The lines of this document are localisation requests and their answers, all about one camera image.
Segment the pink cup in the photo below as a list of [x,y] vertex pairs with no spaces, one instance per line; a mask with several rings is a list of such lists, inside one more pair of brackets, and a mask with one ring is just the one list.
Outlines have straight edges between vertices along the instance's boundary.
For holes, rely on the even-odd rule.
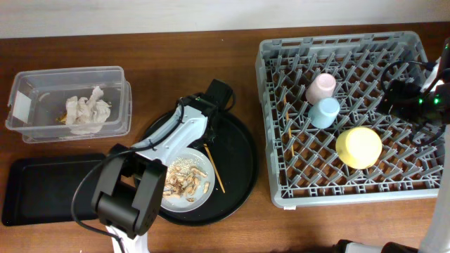
[[324,98],[330,98],[335,90],[336,80],[328,73],[319,74],[306,90],[307,102],[314,105]]

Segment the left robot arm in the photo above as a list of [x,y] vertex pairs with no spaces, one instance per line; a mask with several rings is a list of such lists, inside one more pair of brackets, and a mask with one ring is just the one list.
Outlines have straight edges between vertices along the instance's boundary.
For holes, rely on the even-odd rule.
[[100,174],[91,206],[115,252],[147,252],[146,233],[158,215],[167,168],[183,148],[216,136],[219,117],[235,103],[233,89],[213,79],[206,92],[180,98],[173,115],[131,148],[115,145],[94,171]]

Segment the light blue cup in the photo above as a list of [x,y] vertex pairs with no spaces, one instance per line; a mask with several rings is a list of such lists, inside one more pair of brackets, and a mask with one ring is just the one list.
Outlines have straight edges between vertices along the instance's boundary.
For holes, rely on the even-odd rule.
[[308,112],[311,124],[317,129],[330,127],[340,112],[340,104],[335,98],[324,98],[317,102]]

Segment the brown snack wrapper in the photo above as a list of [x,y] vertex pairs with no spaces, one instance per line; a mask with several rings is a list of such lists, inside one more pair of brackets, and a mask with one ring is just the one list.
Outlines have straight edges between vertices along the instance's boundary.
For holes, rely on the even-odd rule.
[[56,119],[57,123],[66,124],[68,118],[68,114],[65,112],[60,117]]

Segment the wooden chopstick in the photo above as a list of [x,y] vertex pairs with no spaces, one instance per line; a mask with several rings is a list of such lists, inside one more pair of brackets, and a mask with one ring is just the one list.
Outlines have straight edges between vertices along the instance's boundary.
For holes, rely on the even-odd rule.
[[222,181],[221,181],[221,177],[220,177],[219,172],[218,172],[218,170],[217,170],[216,164],[214,163],[214,159],[213,159],[213,157],[212,157],[212,154],[211,154],[211,152],[210,152],[210,149],[209,149],[209,147],[208,147],[207,144],[203,144],[203,146],[204,146],[205,151],[206,151],[206,153],[207,153],[207,155],[208,155],[208,157],[209,157],[209,159],[210,159],[210,162],[211,162],[212,167],[213,167],[213,169],[214,169],[214,173],[215,173],[215,176],[216,176],[216,178],[217,178],[217,180],[218,180],[218,182],[219,182],[219,185],[220,185],[220,188],[221,188],[221,190],[222,190],[222,193],[226,193],[226,191],[225,191],[225,189],[224,189],[224,185],[223,185],[223,183],[222,183]]
[[[284,104],[284,110],[285,110],[286,128],[288,130],[288,138],[290,140],[292,138],[292,133],[291,133],[290,125],[288,124],[290,118],[289,118],[289,114],[288,114],[289,107],[288,107],[288,104],[287,104],[286,96],[283,97],[283,104]],[[293,148],[293,144],[290,146],[290,151],[291,151],[291,158],[294,158],[295,151],[294,151],[294,148]]]

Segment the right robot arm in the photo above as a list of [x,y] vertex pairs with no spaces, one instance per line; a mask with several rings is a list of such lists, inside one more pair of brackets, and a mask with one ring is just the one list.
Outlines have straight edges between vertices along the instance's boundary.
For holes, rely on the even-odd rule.
[[443,138],[444,168],[439,180],[439,191],[432,222],[419,248],[388,242],[383,247],[365,245],[351,240],[339,240],[334,252],[448,252],[449,251],[449,39],[445,39],[438,61],[420,63],[431,75],[421,88],[409,88],[404,82],[393,79],[382,85],[384,95],[376,111],[398,117],[412,124],[409,136],[413,142],[424,127],[438,127],[439,131],[421,145],[430,145]]

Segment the white tissue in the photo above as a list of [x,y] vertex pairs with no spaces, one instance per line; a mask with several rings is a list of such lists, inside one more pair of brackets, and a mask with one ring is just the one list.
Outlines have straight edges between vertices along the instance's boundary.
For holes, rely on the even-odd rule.
[[90,98],[73,96],[66,100],[65,124],[75,135],[96,134],[110,116],[110,105],[101,100],[104,92],[96,86]]

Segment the yellow bowl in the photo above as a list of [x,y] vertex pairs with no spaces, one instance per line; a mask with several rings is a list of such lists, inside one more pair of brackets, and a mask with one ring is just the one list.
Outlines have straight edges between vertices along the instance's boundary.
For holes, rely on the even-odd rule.
[[335,151],[340,160],[353,169],[367,169],[373,166],[382,149],[379,135],[363,126],[342,132],[335,143]]

